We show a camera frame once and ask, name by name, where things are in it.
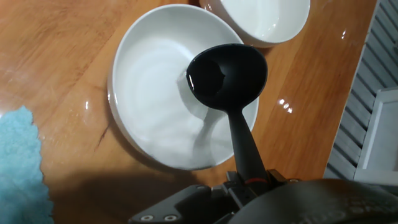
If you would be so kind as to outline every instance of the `screw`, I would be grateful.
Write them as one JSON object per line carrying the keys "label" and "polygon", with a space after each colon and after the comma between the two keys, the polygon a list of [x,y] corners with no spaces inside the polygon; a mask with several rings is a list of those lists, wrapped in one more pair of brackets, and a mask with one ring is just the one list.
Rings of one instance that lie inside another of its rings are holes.
{"label": "screw", "polygon": [[164,220],[165,220],[165,221],[168,221],[168,222],[174,221],[174,220],[176,220],[176,219],[177,219],[177,216],[176,216],[176,215],[167,215],[166,217],[164,217]]}
{"label": "screw", "polygon": [[141,217],[141,221],[151,221],[154,219],[153,215],[144,215],[143,217]]}

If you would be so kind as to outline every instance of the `bowl rim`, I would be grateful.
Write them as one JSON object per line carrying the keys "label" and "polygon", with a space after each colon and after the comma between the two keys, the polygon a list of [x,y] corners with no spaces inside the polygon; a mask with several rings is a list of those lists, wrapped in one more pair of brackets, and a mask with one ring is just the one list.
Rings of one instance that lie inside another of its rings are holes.
{"label": "bowl rim", "polygon": [[[225,161],[227,161],[228,159],[232,158],[234,156],[234,153],[232,152],[230,155],[226,156],[223,160],[217,161],[217,163],[214,166],[203,166],[203,167],[196,167],[193,169],[184,169],[183,167],[172,167],[169,166],[167,164],[164,164],[163,162],[155,159],[154,157],[152,157],[150,154],[146,153],[146,151],[138,144],[138,142],[136,142],[136,140],[133,138],[132,133],[130,132],[130,130],[127,128],[127,126],[125,125],[126,120],[123,119],[123,117],[120,115],[119,111],[119,106],[118,106],[118,100],[117,100],[117,96],[116,96],[116,91],[115,91],[115,79],[116,79],[116,67],[118,66],[118,61],[119,61],[119,57],[122,51],[122,46],[124,45],[127,36],[132,32],[132,30],[135,28],[135,26],[137,26],[138,23],[140,23],[141,20],[143,20],[145,17],[149,16],[150,14],[156,12],[156,11],[160,11],[163,9],[167,9],[167,8],[171,8],[171,7],[181,7],[181,8],[190,8],[190,9],[194,9],[197,11],[201,11],[204,14],[207,14],[208,16],[216,19],[217,21],[221,22],[227,29],[229,29],[229,31],[231,31],[231,34],[233,34],[235,36],[235,38],[237,38],[237,40],[239,41],[240,44],[244,44],[242,39],[240,38],[240,36],[235,32],[235,30],[232,29],[231,26],[229,26],[224,20],[222,20],[221,18],[219,18],[218,16],[216,16],[215,14],[208,12],[204,9],[202,9],[201,7],[197,7],[197,6],[192,6],[189,4],[167,4],[167,5],[163,5],[163,6],[159,6],[156,7],[154,9],[151,9],[150,11],[144,13],[142,16],[140,16],[140,18],[138,18],[136,21],[134,21],[134,23],[128,28],[128,30],[125,32],[125,34],[123,35],[123,38],[121,39],[119,45],[118,45],[118,49],[116,50],[115,56],[114,56],[114,60],[112,62],[111,68],[110,68],[110,74],[108,77],[108,103],[111,107],[111,112],[113,117],[115,118],[116,124],[118,126],[118,128],[121,130],[122,134],[124,135],[124,137],[129,141],[130,144],[133,145],[133,147],[135,148],[135,150],[139,151],[140,153],[144,154],[145,156],[167,166],[167,167],[171,167],[174,169],[180,169],[180,170],[203,170],[203,169],[208,169],[211,167],[215,167],[218,166],[222,163],[224,163]],[[256,123],[257,120],[257,116],[258,116],[258,110],[259,110],[259,98],[256,98],[254,100],[256,102],[255,104],[255,113],[253,116],[253,121],[251,124],[249,124],[249,129],[252,131],[254,128],[254,125]]]}
{"label": "bowl rim", "polygon": [[308,5],[308,10],[306,11],[305,20],[302,21],[302,24],[300,25],[300,29],[298,30],[298,32],[297,32],[296,34],[291,35],[291,36],[289,36],[288,38],[281,39],[280,41],[277,41],[277,42],[273,42],[273,41],[269,41],[269,40],[260,39],[260,38],[256,37],[255,35],[249,33],[249,32],[246,30],[245,27],[240,26],[240,25],[236,22],[236,19],[233,18],[233,17],[231,16],[231,13],[230,13],[230,12],[227,10],[227,8],[225,7],[225,2],[224,2],[224,1],[221,1],[220,3],[221,3],[221,5],[223,6],[223,8],[224,8],[225,12],[227,13],[227,15],[231,18],[231,20],[232,20],[232,21],[233,21],[233,22],[234,22],[246,35],[250,36],[251,38],[255,39],[256,41],[260,41],[260,42],[263,42],[263,43],[281,44],[281,43],[286,42],[286,41],[288,41],[288,40],[291,40],[291,39],[293,39],[295,36],[297,36],[297,35],[301,32],[301,30],[303,29],[305,23],[306,23],[307,20],[308,20],[308,16],[309,16],[309,14],[310,14],[310,8],[311,8],[311,0],[300,0],[300,1],[302,1],[302,2],[306,1],[305,4]]}

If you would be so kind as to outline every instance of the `ladle handle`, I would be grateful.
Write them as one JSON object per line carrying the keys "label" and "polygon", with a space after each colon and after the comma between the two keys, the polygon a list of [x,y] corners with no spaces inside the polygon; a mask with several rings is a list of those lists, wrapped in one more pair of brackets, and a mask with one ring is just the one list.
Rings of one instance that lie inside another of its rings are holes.
{"label": "ladle handle", "polygon": [[228,113],[236,170],[244,182],[269,181],[256,143],[241,110]]}

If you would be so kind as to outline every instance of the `gray louvered panel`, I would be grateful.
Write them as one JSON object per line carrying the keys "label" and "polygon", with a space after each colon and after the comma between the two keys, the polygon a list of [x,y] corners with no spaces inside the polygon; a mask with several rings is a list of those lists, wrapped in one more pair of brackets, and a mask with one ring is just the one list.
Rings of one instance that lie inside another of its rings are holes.
{"label": "gray louvered panel", "polygon": [[382,10],[384,10],[384,12],[387,13],[387,15],[389,16],[389,18],[392,20],[392,22],[395,25],[398,25],[398,13],[397,11],[392,7],[392,5],[390,4],[390,2],[388,0],[382,0],[380,1],[380,7],[382,8]]}
{"label": "gray louvered panel", "polygon": [[396,11],[398,11],[398,1],[397,0],[389,0],[390,4],[395,7]]}
{"label": "gray louvered panel", "polygon": [[376,57],[379,59],[382,65],[387,69],[389,74],[393,77],[393,79],[398,81],[398,65],[396,62],[390,57],[387,51],[383,48],[381,43],[376,39],[374,34],[371,32],[368,36],[368,42],[366,45],[370,46],[373,52],[376,54]]}
{"label": "gray louvered panel", "polygon": [[353,150],[351,150],[343,140],[336,138],[333,147],[338,150],[342,156],[350,161],[354,166],[358,165],[359,155],[357,155]]}
{"label": "gray louvered panel", "polygon": [[329,164],[345,178],[349,180],[354,178],[355,167],[340,153],[338,153],[335,148],[331,150]]}
{"label": "gray louvered panel", "polygon": [[387,70],[380,64],[379,60],[366,46],[363,52],[363,60],[368,67],[374,72],[375,75],[383,82],[385,87],[395,87],[397,83],[391,78]]}
{"label": "gray louvered panel", "polygon": [[346,133],[344,133],[344,131],[342,130],[338,130],[337,135],[336,135],[336,139],[339,139],[340,141],[342,141],[344,143],[344,146],[346,146],[347,150],[351,150],[353,151],[356,155],[361,155],[361,148],[350,138],[346,135]]}
{"label": "gray louvered panel", "polygon": [[373,103],[374,103],[373,94],[357,78],[354,79],[351,93],[357,96],[359,101],[363,102],[365,108],[368,111],[371,111],[373,109]]}
{"label": "gray louvered panel", "polygon": [[381,27],[379,21],[374,21],[372,26],[372,32],[380,41],[381,45],[387,51],[389,56],[393,59],[393,61],[397,64],[398,63],[398,54],[394,51],[394,43],[387,35],[386,31]]}
{"label": "gray louvered panel", "polygon": [[346,111],[344,111],[343,116],[341,117],[340,127],[345,129],[346,132],[352,136],[353,141],[357,142],[362,147],[366,131]]}
{"label": "gray louvered panel", "polygon": [[357,77],[369,87],[371,93],[376,96],[378,90],[385,86],[374,76],[374,74],[368,69],[365,63],[361,63],[358,68]]}
{"label": "gray louvered panel", "polygon": [[384,28],[384,30],[386,30],[388,36],[392,40],[396,40],[396,38],[398,38],[397,27],[388,18],[387,14],[380,8],[377,10],[376,20],[380,22],[380,25]]}
{"label": "gray louvered panel", "polygon": [[329,167],[326,167],[323,178],[325,178],[325,179],[340,179],[340,177],[335,172],[333,172]]}
{"label": "gray louvered panel", "polygon": [[361,126],[368,128],[371,114],[357,99],[357,97],[352,94],[349,95],[346,109],[349,110],[353,114],[353,116],[361,123]]}

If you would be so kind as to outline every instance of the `white plate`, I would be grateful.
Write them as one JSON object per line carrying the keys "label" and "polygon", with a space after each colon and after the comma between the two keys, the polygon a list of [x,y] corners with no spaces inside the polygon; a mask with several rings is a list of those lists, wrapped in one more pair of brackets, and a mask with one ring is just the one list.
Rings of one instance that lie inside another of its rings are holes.
{"label": "white plate", "polygon": [[[133,23],[116,52],[108,91],[113,116],[136,149],[185,170],[212,167],[233,155],[228,118],[197,101],[183,76],[194,56],[228,43],[242,40],[195,6],[158,7]],[[244,109],[251,129],[257,109],[258,99]]]}

